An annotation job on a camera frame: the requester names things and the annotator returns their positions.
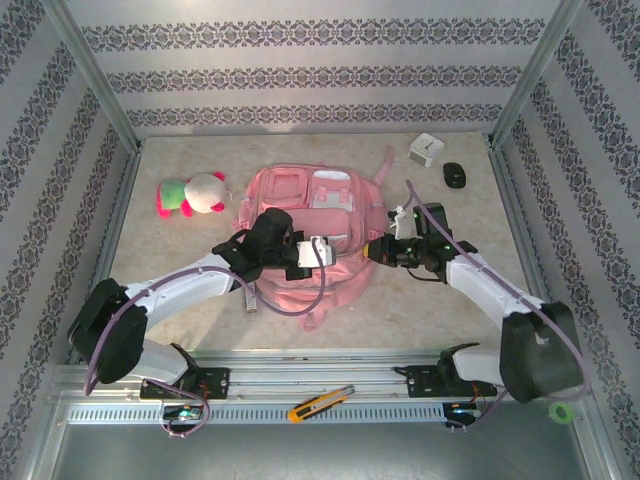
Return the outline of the white square clock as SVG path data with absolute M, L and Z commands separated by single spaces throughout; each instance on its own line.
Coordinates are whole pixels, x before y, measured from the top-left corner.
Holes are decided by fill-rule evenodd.
M 409 158 L 418 165 L 429 168 L 444 147 L 445 143 L 442 140 L 423 133 L 410 144 Z

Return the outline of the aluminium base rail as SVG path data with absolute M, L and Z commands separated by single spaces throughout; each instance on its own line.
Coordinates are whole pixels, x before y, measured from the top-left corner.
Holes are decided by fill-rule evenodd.
M 407 380 L 394 368 L 436 364 L 440 349 L 326 349 L 326 350 L 231 350 L 198 351 L 191 355 L 203 367 L 228 368 L 229 379 L 222 387 L 226 400 L 212 404 L 294 405 L 309 397 L 354 385 L 354 403 L 419 402 L 411 399 Z M 183 397 L 140 399 L 142 380 L 127 376 L 110 385 L 98 385 L 90 396 L 83 393 L 86 365 L 61 365 L 54 369 L 45 394 L 47 403 L 156 403 L 176 404 Z

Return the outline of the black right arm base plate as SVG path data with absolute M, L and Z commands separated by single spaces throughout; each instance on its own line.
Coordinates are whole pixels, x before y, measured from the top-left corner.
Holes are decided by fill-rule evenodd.
M 493 384 L 462 380 L 456 374 L 446 376 L 436 365 L 394 367 L 393 371 L 405 379 L 410 398 L 478 398 L 498 394 Z

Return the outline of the white pink green plush toy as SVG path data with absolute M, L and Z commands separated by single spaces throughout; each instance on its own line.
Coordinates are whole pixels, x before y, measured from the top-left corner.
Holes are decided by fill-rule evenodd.
M 201 173 L 190 179 L 166 179 L 156 189 L 156 211 L 161 218 L 169 218 L 174 211 L 191 218 L 195 213 L 223 212 L 231 197 L 225 185 L 226 176 L 219 171 Z

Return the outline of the aluminium side rail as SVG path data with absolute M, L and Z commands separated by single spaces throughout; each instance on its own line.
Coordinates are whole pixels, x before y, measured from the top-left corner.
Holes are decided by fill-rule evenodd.
M 131 182 L 135 180 L 137 167 L 143 152 L 143 145 L 140 144 L 135 152 L 127 158 L 121 171 L 117 188 L 109 208 L 109 215 L 104 225 L 104 230 L 100 238 L 98 256 L 94 264 L 92 275 L 86 289 L 83 301 L 86 301 L 93 291 L 93 288 L 108 276 L 113 263 L 116 242 L 115 236 L 121 229 L 123 203 L 130 196 L 132 189 Z
M 489 148 L 488 157 L 511 229 L 527 291 L 530 296 L 547 301 L 548 292 L 504 156 L 501 151 Z

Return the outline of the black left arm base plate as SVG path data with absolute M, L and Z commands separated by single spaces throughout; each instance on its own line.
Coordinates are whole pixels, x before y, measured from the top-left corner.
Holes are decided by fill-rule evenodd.
M 139 392 L 141 400 L 190 399 L 189 394 L 203 400 L 224 400 L 227 398 L 230 370 L 228 368 L 201 368 L 190 374 L 186 380 L 171 384 L 177 392 L 144 380 Z

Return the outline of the pink backpack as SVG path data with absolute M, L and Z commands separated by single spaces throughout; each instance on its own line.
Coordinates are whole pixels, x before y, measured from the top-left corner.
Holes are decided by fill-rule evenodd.
M 305 331 L 316 330 L 328 310 L 355 302 L 369 285 L 376 264 L 362 250 L 388 229 L 381 186 L 394 162 L 395 150 L 388 147 L 371 180 L 352 169 L 279 164 L 263 168 L 249 183 L 234 229 L 252 227 L 259 214 L 274 207 L 292 217 L 306 240 L 324 237 L 335 249 L 336 262 L 324 274 L 314 270 L 307 279 L 288 281 L 284 271 L 266 270 L 256 281 L 262 297 L 281 310 L 298 313 L 319 302 L 297 316 Z

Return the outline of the black computer mouse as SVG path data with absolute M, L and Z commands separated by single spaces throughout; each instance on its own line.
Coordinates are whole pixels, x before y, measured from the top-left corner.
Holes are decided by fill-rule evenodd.
M 464 168 L 457 162 L 447 162 L 442 166 L 445 184 L 451 189 L 463 189 L 467 184 Z

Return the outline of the aluminium frame post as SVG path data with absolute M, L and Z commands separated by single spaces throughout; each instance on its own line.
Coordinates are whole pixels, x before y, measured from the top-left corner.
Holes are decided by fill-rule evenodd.
M 141 141 L 121 106 L 107 75 L 99 65 L 66 0 L 40 0 L 47 16 L 72 54 L 89 87 L 96 95 L 110 123 L 129 153 L 137 151 Z
M 486 146 L 489 149 L 496 150 L 504 144 L 506 136 L 583 2 L 584 0 L 559 1 L 493 130 L 486 136 Z

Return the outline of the yellow utility knife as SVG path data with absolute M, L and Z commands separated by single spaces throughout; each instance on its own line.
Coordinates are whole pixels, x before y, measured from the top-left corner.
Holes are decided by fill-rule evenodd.
M 317 395 L 294 406 L 288 412 L 287 419 L 293 424 L 299 424 L 344 403 L 354 393 L 355 386 L 346 385 L 328 393 Z

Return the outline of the green tape roll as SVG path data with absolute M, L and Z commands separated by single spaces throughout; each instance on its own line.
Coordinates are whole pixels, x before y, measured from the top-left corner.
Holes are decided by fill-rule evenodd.
M 560 401 L 549 405 L 548 415 L 552 421 L 560 425 L 571 424 L 574 419 L 574 411 L 571 405 Z

